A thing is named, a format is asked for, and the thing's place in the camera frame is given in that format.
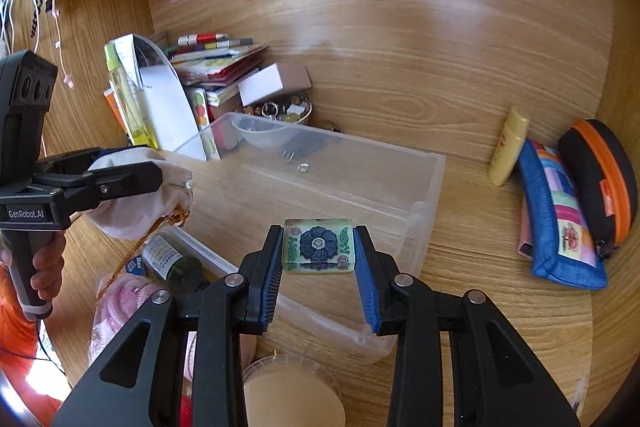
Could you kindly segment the left hand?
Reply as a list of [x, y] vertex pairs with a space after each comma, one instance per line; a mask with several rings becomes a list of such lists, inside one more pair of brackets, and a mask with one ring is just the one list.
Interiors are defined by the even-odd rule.
[[[53, 300], [61, 290], [62, 272], [64, 268], [64, 248], [66, 246], [65, 232], [59, 231], [53, 235], [51, 242], [37, 251], [34, 259], [36, 274], [32, 277], [30, 285], [37, 291], [39, 298]], [[1, 271], [6, 271], [12, 263], [12, 251], [1, 235]], [[15, 291], [9, 275], [3, 275], [1, 281], [1, 306], [17, 307]]]

